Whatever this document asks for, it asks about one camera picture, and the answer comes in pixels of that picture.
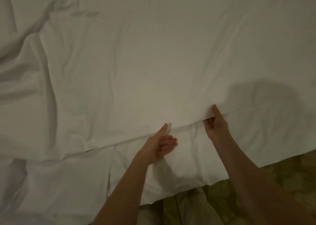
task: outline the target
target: white sheet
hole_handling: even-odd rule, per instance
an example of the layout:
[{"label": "white sheet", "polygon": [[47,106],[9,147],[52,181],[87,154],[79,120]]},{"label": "white sheet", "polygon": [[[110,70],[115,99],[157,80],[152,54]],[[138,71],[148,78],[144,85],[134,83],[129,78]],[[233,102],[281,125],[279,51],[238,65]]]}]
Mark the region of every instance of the white sheet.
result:
[{"label": "white sheet", "polygon": [[[18,29],[37,18],[51,0],[29,1],[12,0]],[[65,10],[63,19],[50,19],[39,35],[56,100],[56,140],[49,140],[46,152],[34,146],[38,141],[25,139],[27,153],[10,146],[1,153],[59,160],[122,143],[115,146],[113,157],[113,147],[100,151],[112,166],[110,193],[145,138],[128,140],[172,122],[179,127],[172,133],[181,142],[165,162],[148,170],[142,203],[152,203],[227,178],[202,124],[182,128],[209,117],[212,103],[226,113],[232,134],[259,166],[313,150],[315,1],[86,0],[89,9],[83,11],[98,14],[69,16]],[[40,117],[25,107],[19,112],[33,122]],[[10,121],[13,113],[3,115]],[[45,123],[37,126],[51,131]],[[6,131],[10,139],[16,135],[15,130]],[[100,184],[108,182],[107,176],[99,176],[104,164],[93,159],[102,157],[98,153],[63,162],[28,161],[32,176],[22,187],[18,211],[59,214],[63,208],[93,217],[96,210],[85,209],[100,206],[106,198]],[[77,194],[85,193],[78,198],[65,184],[72,176],[79,179],[73,169],[83,164],[84,171],[96,173],[81,186],[73,185]],[[62,182],[43,197],[50,178],[61,174]],[[89,189],[94,179],[98,189]]]}]

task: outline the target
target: mattress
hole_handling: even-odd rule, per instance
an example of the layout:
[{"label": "mattress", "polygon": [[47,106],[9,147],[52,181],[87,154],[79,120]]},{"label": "mattress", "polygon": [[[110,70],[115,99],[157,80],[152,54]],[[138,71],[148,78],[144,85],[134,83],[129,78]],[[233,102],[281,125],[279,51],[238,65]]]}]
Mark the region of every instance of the mattress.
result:
[{"label": "mattress", "polygon": [[25,161],[7,211],[91,222],[165,122],[179,146],[142,204],[226,179],[213,103],[258,166],[316,147],[316,0],[4,1],[0,154]]}]

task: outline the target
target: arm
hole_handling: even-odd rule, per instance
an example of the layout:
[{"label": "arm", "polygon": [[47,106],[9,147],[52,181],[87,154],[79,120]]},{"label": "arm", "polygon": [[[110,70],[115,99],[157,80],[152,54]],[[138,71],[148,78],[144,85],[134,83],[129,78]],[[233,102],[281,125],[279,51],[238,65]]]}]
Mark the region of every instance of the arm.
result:
[{"label": "arm", "polygon": [[163,136],[167,128],[165,124],[149,137],[91,225],[135,224],[148,166],[177,145],[177,139]]},{"label": "arm", "polygon": [[265,174],[243,153],[216,105],[215,118],[205,130],[221,158],[241,202],[254,224],[316,224],[304,206]]}]

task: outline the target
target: patterned carpet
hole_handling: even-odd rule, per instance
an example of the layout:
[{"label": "patterned carpet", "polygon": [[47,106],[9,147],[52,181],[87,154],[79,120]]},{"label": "patterned carpet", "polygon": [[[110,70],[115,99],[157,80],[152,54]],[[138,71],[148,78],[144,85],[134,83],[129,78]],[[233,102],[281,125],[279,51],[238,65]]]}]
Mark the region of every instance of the patterned carpet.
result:
[{"label": "patterned carpet", "polygon": [[[316,217],[316,150],[261,168]],[[204,186],[207,201],[227,225],[250,224],[229,179]],[[176,197],[163,200],[164,224],[182,225]]]}]

